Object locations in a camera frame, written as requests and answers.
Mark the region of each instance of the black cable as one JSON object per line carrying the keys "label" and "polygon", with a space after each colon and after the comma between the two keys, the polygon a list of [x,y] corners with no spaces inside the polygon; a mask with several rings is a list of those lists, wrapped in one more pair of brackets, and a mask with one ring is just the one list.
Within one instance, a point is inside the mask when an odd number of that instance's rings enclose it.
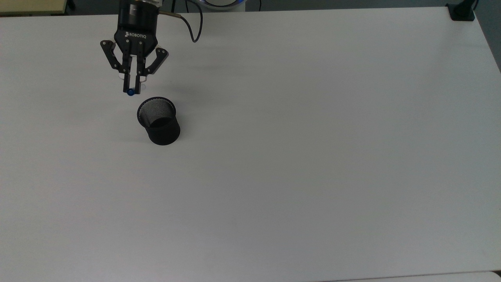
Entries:
{"label": "black cable", "polygon": [[191,3],[195,4],[196,7],[198,8],[198,11],[200,12],[200,29],[198,30],[198,35],[196,36],[196,39],[193,38],[193,31],[191,31],[191,26],[189,25],[189,22],[183,16],[180,15],[181,19],[186,23],[186,26],[188,26],[189,34],[191,36],[191,40],[195,43],[200,38],[200,34],[202,34],[202,25],[203,25],[202,8],[200,8],[200,5],[198,3],[195,3],[193,0],[185,0],[185,1],[188,1],[188,2],[191,2]]}

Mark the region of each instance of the black mesh pen holder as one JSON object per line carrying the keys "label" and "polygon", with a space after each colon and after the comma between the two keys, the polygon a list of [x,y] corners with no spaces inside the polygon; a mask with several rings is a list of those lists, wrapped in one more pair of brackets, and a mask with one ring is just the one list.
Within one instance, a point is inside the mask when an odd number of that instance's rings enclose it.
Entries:
{"label": "black mesh pen holder", "polygon": [[176,119],[176,107],[163,97],[144,101],[137,109],[137,120],[157,145],[169,145],[177,140],[181,129]]}

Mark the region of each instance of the black mount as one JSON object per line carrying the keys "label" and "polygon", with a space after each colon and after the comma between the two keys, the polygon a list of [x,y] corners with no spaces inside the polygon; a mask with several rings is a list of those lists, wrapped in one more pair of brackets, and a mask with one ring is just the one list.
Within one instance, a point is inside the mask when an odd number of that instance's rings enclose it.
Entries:
{"label": "black mount", "polygon": [[[169,56],[165,49],[157,47],[156,25],[158,12],[159,8],[149,3],[136,0],[120,0],[118,27],[114,36],[115,41],[101,41],[101,47],[111,67],[124,74],[123,92],[131,96],[141,93],[141,76],[146,77],[148,74],[154,74]],[[123,54],[121,64],[114,54],[117,45]],[[146,57],[153,50],[155,50],[156,59],[149,67],[146,67]],[[134,89],[130,88],[132,56],[137,58]]]}
{"label": "black mount", "polygon": [[453,21],[462,22],[473,22],[475,20],[475,14],[471,6],[475,0],[464,0],[459,4],[447,4],[446,7],[449,8],[450,18]]}

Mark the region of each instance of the white table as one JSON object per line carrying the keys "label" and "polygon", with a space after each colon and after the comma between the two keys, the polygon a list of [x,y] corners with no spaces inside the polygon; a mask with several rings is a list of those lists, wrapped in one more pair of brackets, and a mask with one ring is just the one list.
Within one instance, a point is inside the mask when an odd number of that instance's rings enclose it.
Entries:
{"label": "white table", "polygon": [[[0,19],[1,281],[501,269],[501,75],[477,21],[410,8],[204,23],[193,44],[161,18],[171,55],[128,97],[99,46],[116,16]],[[167,147],[136,119],[151,96],[178,109]]]}

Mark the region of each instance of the black clamp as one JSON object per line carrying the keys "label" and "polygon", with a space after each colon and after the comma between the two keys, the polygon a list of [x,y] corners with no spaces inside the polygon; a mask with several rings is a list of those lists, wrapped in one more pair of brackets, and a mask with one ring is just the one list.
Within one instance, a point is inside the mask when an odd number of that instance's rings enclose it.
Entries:
{"label": "black clamp", "polygon": [[[154,74],[169,56],[165,49],[158,47],[156,38],[158,13],[159,8],[155,5],[136,0],[120,0],[115,41],[101,41],[101,48],[111,67],[124,74],[123,92],[130,96],[141,93],[141,76]],[[123,54],[122,63],[114,54],[117,45]],[[146,57],[153,51],[155,51],[156,59],[149,67],[146,67]],[[137,58],[136,81],[135,87],[130,88],[130,68],[133,56]]]}

